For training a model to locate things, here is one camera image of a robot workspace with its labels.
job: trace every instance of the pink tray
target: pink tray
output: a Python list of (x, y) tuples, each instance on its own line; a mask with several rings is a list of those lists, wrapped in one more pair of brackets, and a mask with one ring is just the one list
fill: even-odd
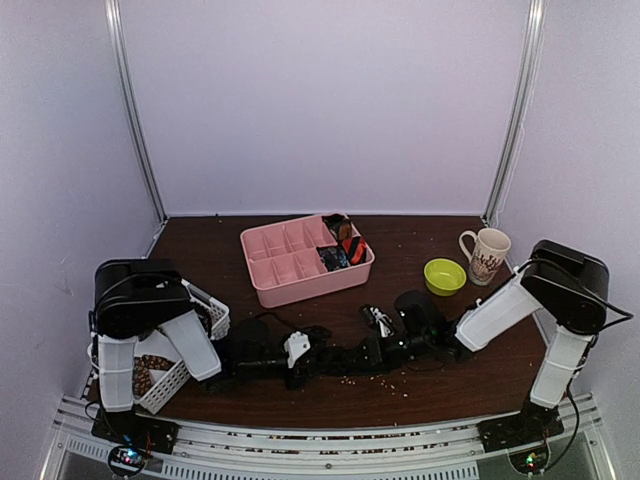
[[(354, 235), (359, 235), (355, 225)], [(361, 285), (375, 260), (367, 245), (366, 262), (328, 272), (316, 247), (337, 245), (321, 215), (250, 228), (240, 235), (251, 283), (265, 308)]]

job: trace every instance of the yellow bowl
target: yellow bowl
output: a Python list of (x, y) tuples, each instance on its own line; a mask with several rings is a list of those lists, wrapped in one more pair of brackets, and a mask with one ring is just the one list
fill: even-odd
[(450, 297), (467, 281), (467, 274), (460, 265), (446, 258), (436, 258), (424, 266), (427, 288), (441, 297)]

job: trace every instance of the wooden table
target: wooden table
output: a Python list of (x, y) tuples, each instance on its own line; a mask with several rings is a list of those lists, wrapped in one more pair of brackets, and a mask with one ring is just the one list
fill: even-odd
[[(153, 258), (170, 258), (184, 278), (229, 305), (231, 319), (265, 311), (251, 285), (240, 246), (246, 228), (284, 217), (173, 218)], [(436, 257), (466, 265), (458, 236), (478, 230), (477, 217), (354, 216), (376, 261), (368, 283), (275, 309), (299, 326), (324, 325), (333, 340), (352, 346), (369, 336), (358, 307), (370, 303), (394, 316), (401, 293), (425, 289), (422, 269)], [(448, 319), (476, 298), (486, 297), (508, 276), (503, 267), (492, 286), (470, 282), (455, 296), (434, 297)], [(274, 339), (287, 330), (270, 324)], [(538, 371), (545, 345), (532, 319), (520, 322), (470, 361), (416, 373), (406, 368), (384, 377), (321, 377), (302, 390), (288, 391), (281, 380), (256, 380), (231, 393), (207, 394), (190, 381), (160, 415), (229, 425), (288, 428), (348, 428), (410, 425), (518, 410)], [(420, 360), (416, 369), (438, 364)]]

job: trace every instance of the mug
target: mug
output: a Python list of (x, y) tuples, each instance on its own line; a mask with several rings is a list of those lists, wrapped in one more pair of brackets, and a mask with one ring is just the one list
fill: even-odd
[[(469, 253), (464, 245), (464, 237), (467, 235), (475, 242), (473, 253)], [(491, 283), (511, 248), (511, 240), (507, 234), (495, 228), (483, 228), (477, 235), (467, 230), (460, 235), (458, 243), (469, 259), (469, 280), (481, 287)]]

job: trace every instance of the white panel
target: white panel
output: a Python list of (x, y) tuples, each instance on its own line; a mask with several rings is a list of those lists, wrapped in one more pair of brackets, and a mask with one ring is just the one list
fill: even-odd
[[(609, 299), (640, 314), (640, 4), (551, 2), (535, 96), (500, 227), (523, 261), (541, 238), (600, 257)], [(547, 318), (547, 326), (553, 320)], [(579, 378), (637, 478), (640, 323), (601, 335)]]
[(27, 479), (87, 378), (95, 268), (157, 224), (103, 2), (1, 2), (0, 65), (0, 477)]
[(480, 213), (526, 0), (127, 0), (169, 213)]

